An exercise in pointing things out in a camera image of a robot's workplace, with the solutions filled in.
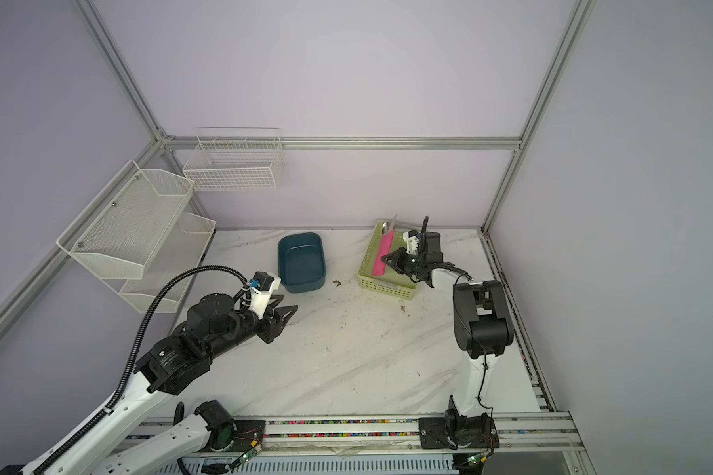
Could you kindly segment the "knife with teal handle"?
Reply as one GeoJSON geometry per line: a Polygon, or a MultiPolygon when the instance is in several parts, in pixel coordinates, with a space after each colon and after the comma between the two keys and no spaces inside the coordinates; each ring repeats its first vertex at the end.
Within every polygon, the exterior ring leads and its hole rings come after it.
{"type": "Polygon", "coordinates": [[[394,215],[394,216],[392,217],[391,221],[389,222],[388,233],[390,233],[390,234],[392,234],[393,231],[394,231],[395,223],[396,223],[396,218],[397,218],[397,215],[394,215]]]}

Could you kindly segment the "pink paper napkin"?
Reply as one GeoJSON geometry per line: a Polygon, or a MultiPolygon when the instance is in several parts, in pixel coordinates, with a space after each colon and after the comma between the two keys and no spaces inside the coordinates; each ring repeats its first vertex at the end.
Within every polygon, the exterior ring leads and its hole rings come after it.
{"type": "Polygon", "coordinates": [[[372,267],[372,276],[382,276],[385,274],[386,263],[383,258],[390,253],[393,243],[394,231],[387,231],[380,239],[379,247],[376,254],[376,260],[372,267]]]}

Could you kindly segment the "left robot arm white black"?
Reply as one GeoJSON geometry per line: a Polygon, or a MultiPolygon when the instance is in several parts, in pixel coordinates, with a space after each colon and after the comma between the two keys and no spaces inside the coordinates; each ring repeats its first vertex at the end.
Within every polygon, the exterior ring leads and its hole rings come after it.
{"type": "Polygon", "coordinates": [[[24,465],[2,474],[88,474],[155,409],[208,373],[213,361],[255,336],[271,344],[298,311],[281,306],[281,295],[254,293],[252,306],[214,293],[190,307],[180,330],[157,342],[129,371],[129,379],[72,433],[24,465]]]}

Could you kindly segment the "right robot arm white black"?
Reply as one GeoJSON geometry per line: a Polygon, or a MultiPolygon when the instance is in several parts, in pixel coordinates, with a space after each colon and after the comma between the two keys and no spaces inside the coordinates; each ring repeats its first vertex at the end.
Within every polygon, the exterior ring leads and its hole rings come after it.
{"type": "Polygon", "coordinates": [[[469,271],[447,261],[441,235],[425,229],[403,236],[393,249],[381,243],[374,270],[391,269],[414,283],[451,290],[455,342],[465,357],[465,382],[449,397],[441,417],[419,420],[423,449],[481,448],[490,455],[499,448],[495,409],[487,401],[493,366],[515,340],[503,284],[475,281],[469,271]]]}

